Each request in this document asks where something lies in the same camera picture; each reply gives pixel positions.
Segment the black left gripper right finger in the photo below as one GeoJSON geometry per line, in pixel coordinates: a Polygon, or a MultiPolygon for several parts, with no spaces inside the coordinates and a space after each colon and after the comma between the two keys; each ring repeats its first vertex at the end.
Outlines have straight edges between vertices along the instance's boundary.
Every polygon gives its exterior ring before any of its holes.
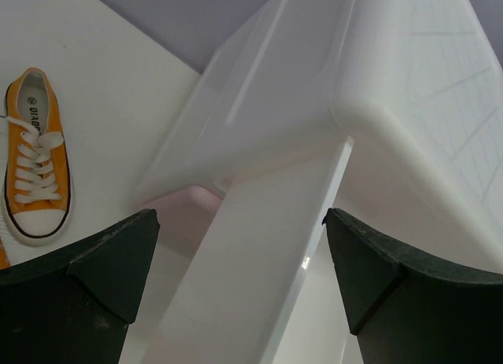
{"type": "Polygon", "coordinates": [[[389,237],[338,208],[323,219],[365,363],[500,363],[502,276],[389,237]]]}

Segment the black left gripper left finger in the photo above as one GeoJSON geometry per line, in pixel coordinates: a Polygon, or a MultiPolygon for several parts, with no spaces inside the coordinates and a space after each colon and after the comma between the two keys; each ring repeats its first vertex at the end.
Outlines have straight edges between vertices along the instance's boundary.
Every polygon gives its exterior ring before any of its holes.
{"type": "Polygon", "coordinates": [[[3,363],[117,363],[138,315],[160,224],[144,209],[1,271],[3,363]]]}

